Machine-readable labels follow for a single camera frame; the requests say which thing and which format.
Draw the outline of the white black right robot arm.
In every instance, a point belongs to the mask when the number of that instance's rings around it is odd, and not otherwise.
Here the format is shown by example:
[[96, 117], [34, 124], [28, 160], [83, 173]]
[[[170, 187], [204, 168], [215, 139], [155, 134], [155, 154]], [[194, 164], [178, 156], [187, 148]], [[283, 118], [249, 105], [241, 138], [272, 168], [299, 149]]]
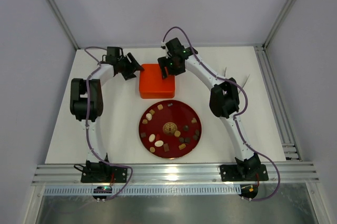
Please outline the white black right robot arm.
[[190, 71], [210, 90], [209, 108], [225, 126], [235, 153], [235, 165], [222, 165], [222, 177], [230, 181], [262, 180], [265, 175], [258, 154], [244, 139], [240, 129], [239, 86], [234, 78], [225, 79], [207, 65], [192, 47], [185, 48], [178, 38], [162, 42], [165, 56], [157, 59], [162, 78]]

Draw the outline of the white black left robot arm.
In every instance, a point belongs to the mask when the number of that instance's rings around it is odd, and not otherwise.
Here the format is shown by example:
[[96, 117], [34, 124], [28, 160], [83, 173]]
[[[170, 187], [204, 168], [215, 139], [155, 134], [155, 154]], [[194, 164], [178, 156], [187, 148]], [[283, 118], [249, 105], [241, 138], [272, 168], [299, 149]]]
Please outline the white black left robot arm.
[[84, 51], [95, 60], [97, 68], [86, 79], [71, 80], [70, 112], [78, 120], [84, 131], [88, 147], [85, 164], [75, 164], [81, 172], [82, 183], [126, 183], [132, 175], [132, 168], [109, 161], [104, 147], [100, 118], [103, 114], [103, 85], [117, 74], [125, 80], [135, 78], [136, 72], [144, 68], [131, 53], [124, 54], [121, 47], [110, 46], [104, 49], [101, 59], [90, 50]]

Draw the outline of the metal tongs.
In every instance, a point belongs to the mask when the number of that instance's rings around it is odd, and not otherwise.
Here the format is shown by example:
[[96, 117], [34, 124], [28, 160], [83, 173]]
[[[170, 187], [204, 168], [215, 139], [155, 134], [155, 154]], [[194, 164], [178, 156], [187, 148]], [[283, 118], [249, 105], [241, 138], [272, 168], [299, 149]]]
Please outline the metal tongs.
[[[223, 71], [223, 76], [225, 78], [229, 78], [229, 75], [227, 74], [227, 72], [228, 72], [228, 68], [225, 67], [224, 71]], [[247, 84], [247, 82], [249, 81], [249, 78], [250, 78], [250, 74], [245, 75], [244, 78], [243, 78], [243, 80], [240, 82], [240, 86], [244, 87]]]

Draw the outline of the orange compartment chocolate box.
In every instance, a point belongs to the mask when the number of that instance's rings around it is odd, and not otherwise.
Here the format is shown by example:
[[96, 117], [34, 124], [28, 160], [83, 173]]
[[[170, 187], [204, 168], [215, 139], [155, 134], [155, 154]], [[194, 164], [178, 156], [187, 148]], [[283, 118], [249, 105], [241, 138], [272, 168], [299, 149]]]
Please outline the orange compartment chocolate box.
[[175, 91], [140, 91], [140, 97], [143, 99], [169, 99], [174, 98]]

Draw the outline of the orange box lid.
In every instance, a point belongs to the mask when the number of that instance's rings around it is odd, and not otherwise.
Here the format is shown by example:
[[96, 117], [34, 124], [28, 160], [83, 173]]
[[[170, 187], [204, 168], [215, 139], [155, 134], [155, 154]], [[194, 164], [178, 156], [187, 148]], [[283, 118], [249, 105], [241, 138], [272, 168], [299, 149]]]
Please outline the orange box lid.
[[139, 92], [140, 91], [175, 91], [175, 76], [162, 78], [158, 64], [141, 65], [144, 71], [140, 72]]

